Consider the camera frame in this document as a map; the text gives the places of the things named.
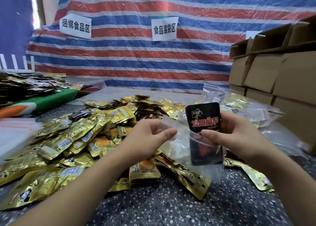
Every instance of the stack of cardboard boxes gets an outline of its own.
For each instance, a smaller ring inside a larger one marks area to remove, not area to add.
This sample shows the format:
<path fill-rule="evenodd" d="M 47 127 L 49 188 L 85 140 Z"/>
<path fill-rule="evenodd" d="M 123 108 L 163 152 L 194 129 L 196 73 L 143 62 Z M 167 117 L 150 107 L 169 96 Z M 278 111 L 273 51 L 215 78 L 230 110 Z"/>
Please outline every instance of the stack of cardboard boxes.
<path fill-rule="evenodd" d="M 316 16 L 233 44 L 230 89 L 286 113 L 277 121 L 316 155 Z"/>

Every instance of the person's left hand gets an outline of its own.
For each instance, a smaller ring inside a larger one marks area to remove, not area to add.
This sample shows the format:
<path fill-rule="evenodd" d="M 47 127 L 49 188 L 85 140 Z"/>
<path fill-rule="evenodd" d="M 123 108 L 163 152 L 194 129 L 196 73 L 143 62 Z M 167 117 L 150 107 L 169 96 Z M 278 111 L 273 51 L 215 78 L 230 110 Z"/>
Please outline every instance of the person's left hand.
<path fill-rule="evenodd" d="M 177 129 L 168 129 L 161 120 L 140 120 L 115 150 L 124 155 L 131 166 L 153 156 L 163 143 L 176 134 Z"/>

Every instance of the table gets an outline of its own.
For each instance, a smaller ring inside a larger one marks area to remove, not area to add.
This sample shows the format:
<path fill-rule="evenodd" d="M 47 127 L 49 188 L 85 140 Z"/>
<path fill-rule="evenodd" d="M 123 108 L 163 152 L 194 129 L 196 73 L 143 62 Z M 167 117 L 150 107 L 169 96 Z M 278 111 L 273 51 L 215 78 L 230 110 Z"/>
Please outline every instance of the table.
<path fill-rule="evenodd" d="M 190 94 L 109 88 L 84 98 L 111 100 L 147 93 L 154 100 L 166 97 L 174 103 L 184 104 L 199 98 Z M 60 117 L 84 108 L 76 100 L 42 113 L 38 120 Z M 306 155 L 293 159 L 316 179 L 316 158 Z M 87 225 L 291 225 L 278 197 L 274 193 L 259 191 L 242 171 L 224 169 L 221 184 L 212 183 L 202 201 L 197 200 L 169 171 L 161 169 L 161 173 L 162 178 L 155 184 L 117 192 L 102 200 Z M 0 187 L 0 200 L 5 198 L 16 182 Z M 13 222 L 36 204 L 0 212 L 0 226 Z"/>

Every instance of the white paper sign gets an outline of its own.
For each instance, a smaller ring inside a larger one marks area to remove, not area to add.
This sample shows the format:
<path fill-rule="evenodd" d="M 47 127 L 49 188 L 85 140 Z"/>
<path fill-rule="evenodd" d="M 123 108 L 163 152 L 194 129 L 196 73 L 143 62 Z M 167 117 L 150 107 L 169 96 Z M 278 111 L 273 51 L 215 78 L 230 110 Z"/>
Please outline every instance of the white paper sign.
<path fill-rule="evenodd" d="M 262 31 L 253 31 L 253 30 L 248 30 L 246 32 L 246 40 L 249 38 L 255 39 L 256 34 L 260 33 Z"/>
<path fill-rule="evenodd" d="M 168 17 L 151 20 L 153 41 L 172 40 L 177 38 L 177 26 L 179 17 Z"/>
<path fill-rule="evenodd" d="M 91 39 L 91 19 L 70 13 L 59 20 L 61 33 Z"/>

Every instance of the striped tarp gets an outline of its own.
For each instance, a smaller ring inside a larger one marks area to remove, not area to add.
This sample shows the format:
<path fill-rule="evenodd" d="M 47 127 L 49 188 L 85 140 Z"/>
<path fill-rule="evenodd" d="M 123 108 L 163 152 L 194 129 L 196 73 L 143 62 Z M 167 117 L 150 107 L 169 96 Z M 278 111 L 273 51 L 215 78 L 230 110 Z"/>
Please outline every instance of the striped tarp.
<path fill-rule="evenodd" d="M 92 19 L 92 40 L 59 32 L 69 13 Z M 108 86 L 198 93 L 227 86 L 230 45 L 316 13 L 316 0 L 60 0 L 27 57 L 41 72 L 104 78 Z M 177 39 L 152 41 L 151 19 L 178 16 Z"/>

